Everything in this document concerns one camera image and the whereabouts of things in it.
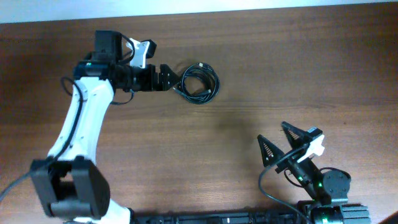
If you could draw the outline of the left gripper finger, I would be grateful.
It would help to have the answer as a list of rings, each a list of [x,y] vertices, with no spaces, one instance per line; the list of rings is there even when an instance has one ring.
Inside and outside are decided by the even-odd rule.
[[[160,64],[160,73],[164,78],[179,78],[179,76],[166,64]]]
[[[180,78],[174,78],[174,77],[163,77],[160,80],[160,85],[161,85],[161,90],[162,91],[168,91],[172,87],[174,87],[178,82],[180,81]]]

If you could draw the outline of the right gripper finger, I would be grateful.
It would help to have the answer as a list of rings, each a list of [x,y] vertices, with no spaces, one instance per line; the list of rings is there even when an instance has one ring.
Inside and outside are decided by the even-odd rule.
[[[261,150],[262,163],[264,167],[270,166],[284,155],[283,151],[281,151],[263,135],[259,134],[257,136],[257,140]]]
[[[286,121],[283,121],[281,126],[292,149],[300,148],[310,143],[311,137],[307,131],[299,129]]]

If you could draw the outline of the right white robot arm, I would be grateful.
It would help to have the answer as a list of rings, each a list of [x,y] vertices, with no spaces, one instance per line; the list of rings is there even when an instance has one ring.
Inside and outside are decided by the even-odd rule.
[[[292,205],[267,193],[263,187],[259,190],[267,198],[288,208],[287,211],[256,212],[250,217],[253,223],[370,223],[369,210],[361,204],[350,204],[348,192],[351,176],[334,167],[318,168],[313,157],[321,156],[325,150],[325,135],[317,127],[305,131],[284,121],[281,124],[291,150],[283,152],[263,135],[257,140],[261,150],[264,170],[259,178],[274,169],[285,177],[293,175],[292,185],[304,189],[310,200],[299,201]]]

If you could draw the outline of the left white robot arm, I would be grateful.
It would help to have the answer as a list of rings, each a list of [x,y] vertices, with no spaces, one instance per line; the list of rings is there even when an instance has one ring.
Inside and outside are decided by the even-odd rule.
[[[96,147],[116,90],[167,91],[178,81],[168,65],[146,64],[152,40],[134,40],[111,30],[95,33],[95,47],[74,68],[72,100],[55,144],[34,160],[30,178],[46,216],[70,223],[132,223],[132,209],[111,198],[96,166]]]

